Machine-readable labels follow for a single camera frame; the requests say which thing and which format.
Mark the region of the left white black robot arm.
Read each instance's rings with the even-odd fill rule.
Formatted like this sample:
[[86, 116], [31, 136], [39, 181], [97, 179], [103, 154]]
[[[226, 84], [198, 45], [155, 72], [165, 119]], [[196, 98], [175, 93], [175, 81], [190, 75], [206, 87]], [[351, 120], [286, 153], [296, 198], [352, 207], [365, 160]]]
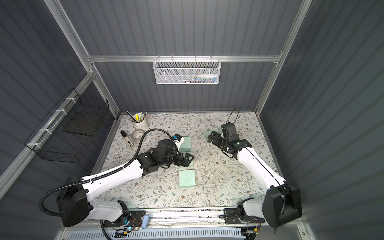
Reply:
[[171, 165], [188, 167], [194, 160], [190, 153], [180, 152], [181, 141], [165, 139], [154, 149], [133, 157], [127, 163], [83, 178], [69, 177], [63, 186], [45, 193], [39, 209], [46, 215], [60, 217], [65, 227], [87, 220], [127, 224], [130, 217], [123, 201], [102, 203], [97, 197], [123, 183], [139, 179]]

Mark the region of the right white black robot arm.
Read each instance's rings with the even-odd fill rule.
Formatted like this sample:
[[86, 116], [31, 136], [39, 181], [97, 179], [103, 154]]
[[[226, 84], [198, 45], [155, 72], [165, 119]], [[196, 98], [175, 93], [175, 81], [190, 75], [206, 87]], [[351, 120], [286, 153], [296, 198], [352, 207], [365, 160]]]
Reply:
[[207, 141], [218, 147], [226, 156], [234, 158], [257, 179], [264, 192], [264, 200], [248, 198], [238, 202], [241, 216], [264, 219], [272, 228], [285, 225], [303, 215], [299, 187], [289, 184], [273, 171], [256, 153], [252, 145], [240, 139], [233, 123], [222, 125], [222, 133], [212, 131]]

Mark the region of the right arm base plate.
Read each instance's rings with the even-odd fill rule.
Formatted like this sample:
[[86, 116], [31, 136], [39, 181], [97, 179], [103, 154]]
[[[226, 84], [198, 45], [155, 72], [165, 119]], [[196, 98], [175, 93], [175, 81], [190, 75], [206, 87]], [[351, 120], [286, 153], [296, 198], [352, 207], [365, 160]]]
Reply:
[[265, 219], [258, 217], [250, 217], [246, 215], [241, 208], [225, 208], [223, 214], [219, 215], [220, 219], [224, 219], [227, 225], [230, 224], [263, 224]]

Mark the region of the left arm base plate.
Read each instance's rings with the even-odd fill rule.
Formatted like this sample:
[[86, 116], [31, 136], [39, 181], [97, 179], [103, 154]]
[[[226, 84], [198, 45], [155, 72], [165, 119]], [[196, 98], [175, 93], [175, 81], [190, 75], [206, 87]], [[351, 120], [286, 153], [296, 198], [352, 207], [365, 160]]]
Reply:
[[114, 222], [103, 221], [105, 228], [140, 227], [146, 211], [130, 211], [123, 214]]

